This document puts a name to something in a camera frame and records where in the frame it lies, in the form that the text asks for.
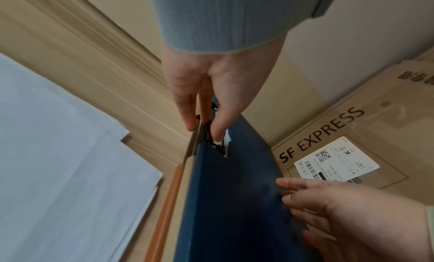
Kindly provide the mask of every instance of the wall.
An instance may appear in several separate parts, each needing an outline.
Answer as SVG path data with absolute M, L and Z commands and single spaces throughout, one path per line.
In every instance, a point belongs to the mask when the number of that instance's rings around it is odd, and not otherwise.
M 150 0 L 89 0 L 156 56 Z M 292 29 L 263 89 L 243 116 L 271 146 L 389 64 L 434 45 L 432 0 L 335 0 Z

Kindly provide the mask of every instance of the fingernail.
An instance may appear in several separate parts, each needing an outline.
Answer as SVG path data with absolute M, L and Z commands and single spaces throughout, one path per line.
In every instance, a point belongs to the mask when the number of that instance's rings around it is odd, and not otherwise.
M 288 204 L 290 199 L 291 199 L 291 195 L 290 195 L 290 194 L 285 195 L 284 197 L 282 197 L 282 201 L 283 201 L 285 204 Z

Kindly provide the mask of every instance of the sf express box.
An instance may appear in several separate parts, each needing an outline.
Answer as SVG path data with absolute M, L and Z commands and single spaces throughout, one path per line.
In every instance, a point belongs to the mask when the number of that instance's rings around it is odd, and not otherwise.
M 385 69 L 272 152 L 285 177 L 361 183 L 434 204 L 434 63 Z

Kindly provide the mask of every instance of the stack of paper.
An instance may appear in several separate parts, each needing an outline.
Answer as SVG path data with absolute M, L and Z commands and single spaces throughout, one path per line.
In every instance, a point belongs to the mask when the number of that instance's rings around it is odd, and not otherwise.
M 0 261 L 118 261 L 161 173 L 118 121 L 0 55 Z

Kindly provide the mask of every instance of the white wall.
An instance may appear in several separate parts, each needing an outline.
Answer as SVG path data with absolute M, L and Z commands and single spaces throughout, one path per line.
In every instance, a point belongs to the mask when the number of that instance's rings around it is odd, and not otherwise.
M 434 0 L 335 0 L 291 30 L 285 51 L 328 103 L 434 45 Z

